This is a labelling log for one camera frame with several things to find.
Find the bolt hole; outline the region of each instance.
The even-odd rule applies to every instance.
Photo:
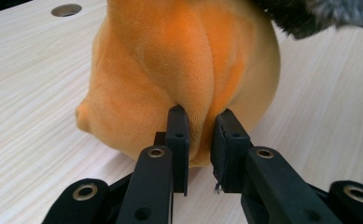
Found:
[[[160,148],[153,148],[148,151],[148,156],[152,158],[158,158],[164,155],[164,151]]]
[[[80,196],[87,196],[87,195],[91,194],[92,192],[93,192],[92,188],[84,188],[84,189],[81,189],[78,194]]]
[[[363,203],[363,189],[357,186],[347,185],[343,188],[344,193],[350,198]]]
[[[259,149],[256,151],[256,154],[259,155],[262,158],[270,159],[273,158],[274,154],[266,149]]]
[[[134,212],[135,218],[138,220],[144,221],[151,217],[151,209],[148,207],[141,207]]]
[[[86,201],[97,193],[97,187],[93,183],[84,184],[74,190],[73,198],[77,201]]]
[[[80,5],[67,4],[67,5],[55,7],[51,11],[51,14],[55,17],[69,17],[69,16],[76,15],[81,10],[82,10],[82,6],[80,6]]]

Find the fuzzy fur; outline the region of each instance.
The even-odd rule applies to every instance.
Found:
[[[91,82],[77,125],[137,159],[167,111],[189,118],[191,166],[210,164],[216,115],[231,109],[251,130],[279,76],[272,24],[245,0],[109,0],[94,39]]]
[[[363,27],[363,0],[305,0],[317,22],[325,25]]]
[[[363,27],[363,0],[255,0],[288,35],[302,39],[335,25]]]

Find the wood grain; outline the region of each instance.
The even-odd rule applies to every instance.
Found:
[[[50,11],[64,1],[35,0],[0,12],[0,223],[40,223],[71,183],[113,183],[135,165],[76,128],[106,1],[67,3],[82,11],[57,18]],[[321,189],[363,183],[363,29],[301,41],[276,32],[280,85],[253,142],[279,150]],[[175,196],[175,223],[246,223],[238,195],[214,194],[211,167],[190,172],[188,197]]]

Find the black mechanical arm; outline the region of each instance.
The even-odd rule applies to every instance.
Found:
[[[188,116],[169,110],[167,131],[144,149],[134,172],[108,186],[98,179],[70,185],[46,223],[172,223],[173,194],[188,191]],[[230,110],[216,117],[211,153],[216,190],[240,193],[250,224],[363,223],[363,185],[307,184],[276,150],[254,147]]]

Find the stuffed animal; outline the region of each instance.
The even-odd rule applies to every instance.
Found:
[[[184,107],[190,166],[210,163],[216,115],[251,130],[269,107],[279,49],[268,16],[244,0],[108,0],[77,126],[133,159]]]

